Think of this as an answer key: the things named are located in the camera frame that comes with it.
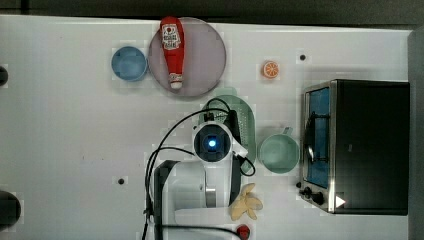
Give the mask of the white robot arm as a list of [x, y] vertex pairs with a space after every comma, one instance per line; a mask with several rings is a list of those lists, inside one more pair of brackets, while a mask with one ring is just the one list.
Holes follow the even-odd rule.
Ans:
[[248, 155], [239, 126], [233, 120], [203, 122], [192, 140], [191, 161], [166, 160], [154, 170], [154, 240], [228, 240], [233, 234], [222, 227], [180, 225], [175, 213], [228, 207], [235, 201], [241, 160]]

